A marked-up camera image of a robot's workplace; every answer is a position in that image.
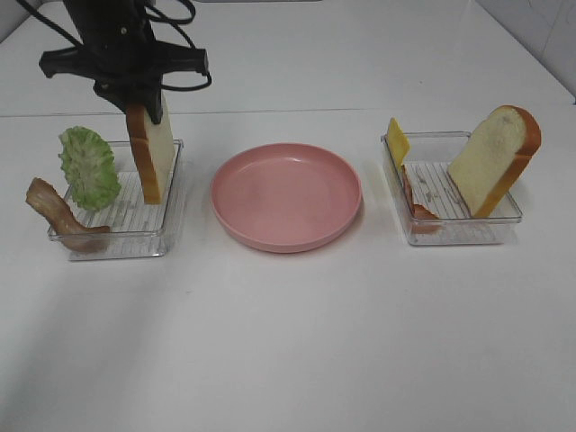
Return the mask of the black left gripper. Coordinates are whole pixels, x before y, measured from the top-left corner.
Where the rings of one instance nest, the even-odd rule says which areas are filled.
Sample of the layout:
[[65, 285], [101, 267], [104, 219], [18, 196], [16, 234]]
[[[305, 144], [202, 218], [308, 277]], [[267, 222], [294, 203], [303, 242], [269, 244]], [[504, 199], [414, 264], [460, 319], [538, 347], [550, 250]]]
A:
[[205, 49], [182, 30], [192, 23], [195, 7], [181, 5], [184, 17], [169, 17], [153, 1], [66, 1], [64, 6], [80, 36], [72, 37], [46, 17], [51, 29], [68, 39], [65, 49], [46, 51], [40, 69], [46, 77], [71, 74], [93, 79], [94, 92], [122, 113], [131, 102], [143, 106], [154, 124], [163, 118], [163, 75], [195, 72], [208, 76]]

